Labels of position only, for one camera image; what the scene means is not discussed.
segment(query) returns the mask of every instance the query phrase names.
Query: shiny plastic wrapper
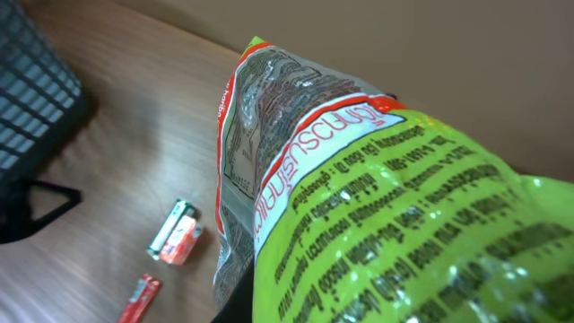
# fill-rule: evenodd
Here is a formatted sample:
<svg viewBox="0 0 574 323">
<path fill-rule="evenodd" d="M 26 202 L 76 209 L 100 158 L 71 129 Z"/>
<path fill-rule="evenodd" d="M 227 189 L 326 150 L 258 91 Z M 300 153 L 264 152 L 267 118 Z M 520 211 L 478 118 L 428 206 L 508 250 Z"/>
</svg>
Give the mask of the shiny plastic wrapper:
<svg viewBox="0 0 574 323">
<path fill-rule="evenodd" d="M 574 320 L 574 187 L 355 77 L 255 38 L 217 144 L 220 307 L 255 258 L 255 322 Z"/>
</svg>

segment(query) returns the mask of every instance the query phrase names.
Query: food package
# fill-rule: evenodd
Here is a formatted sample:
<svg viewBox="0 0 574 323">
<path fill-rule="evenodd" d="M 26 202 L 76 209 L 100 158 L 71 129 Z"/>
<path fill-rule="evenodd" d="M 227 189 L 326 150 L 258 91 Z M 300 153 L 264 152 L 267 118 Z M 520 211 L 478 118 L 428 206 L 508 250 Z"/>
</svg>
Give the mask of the food package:
<svg viewBox="0 0 574 323">
<path fill-rule="evenodd" d="M 254 322 L 574 319 L 571 184 L 258 38 L 217 140 L 219 307 L 255 258 Z"/>
</svg>

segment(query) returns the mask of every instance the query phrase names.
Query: red candy bar wrapper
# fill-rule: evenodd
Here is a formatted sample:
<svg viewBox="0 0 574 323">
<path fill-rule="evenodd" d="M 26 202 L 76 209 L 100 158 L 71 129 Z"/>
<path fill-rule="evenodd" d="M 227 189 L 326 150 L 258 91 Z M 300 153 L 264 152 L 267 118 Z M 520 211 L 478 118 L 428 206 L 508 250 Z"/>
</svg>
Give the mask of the red candy bar wrapper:
<svg viewBox="0 0 574 323">
<path fill-rule="evenodd" d="M 143 274 L 137 282 L 132 298 L 117 323 L 137 323 L 142 320 L 145 311 L 150 306 L 153 297 L 160 290 L 161 282 L 148 274 Z"/>
<path fill-rule="evenodd" d="M 172 265 L 183 265 L 201 235 L 202 226 L 191 216 L 184 215 L 160 252 L 160 259 Z"/>
</svg>

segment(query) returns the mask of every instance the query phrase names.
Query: wooden table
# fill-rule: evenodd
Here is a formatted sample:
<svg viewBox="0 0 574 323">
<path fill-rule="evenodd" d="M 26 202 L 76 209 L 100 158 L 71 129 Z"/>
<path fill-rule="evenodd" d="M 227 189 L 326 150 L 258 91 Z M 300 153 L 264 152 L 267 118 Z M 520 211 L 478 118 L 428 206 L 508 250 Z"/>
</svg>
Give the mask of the wooden table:
<svg viewBox="0 0 574 323">
<path fill-rule="evenodd" d="M 209 321 L 216 111 L 239 54 L 107 1 L 29 12 L 99 106 L 41 175 L 79 188 L 84 202 L 0 246 L 0 321 L 9 308 L 17 321 L 114 322 L 143 273 L 163 281 L 144 321 Z M 207 232 L 186 266 L 168 266 L 145 249 L 178 197 L 201 210 Z M 38 213 L 57 202 L 33 199 Z"/>
</svg>

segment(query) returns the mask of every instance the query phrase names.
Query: brown wall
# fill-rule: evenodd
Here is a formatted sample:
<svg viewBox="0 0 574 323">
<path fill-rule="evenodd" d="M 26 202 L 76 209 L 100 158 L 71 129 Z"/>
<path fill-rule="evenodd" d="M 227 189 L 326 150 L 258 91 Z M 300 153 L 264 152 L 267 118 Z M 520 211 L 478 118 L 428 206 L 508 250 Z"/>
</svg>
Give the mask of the brown wall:
<svg viewBox="0 0 574 323">
<path fill-rule="evenodd" d="M 261 36 L 574 180 L 571 0 L 118 1 L 238 51 Z"/>
</svg>

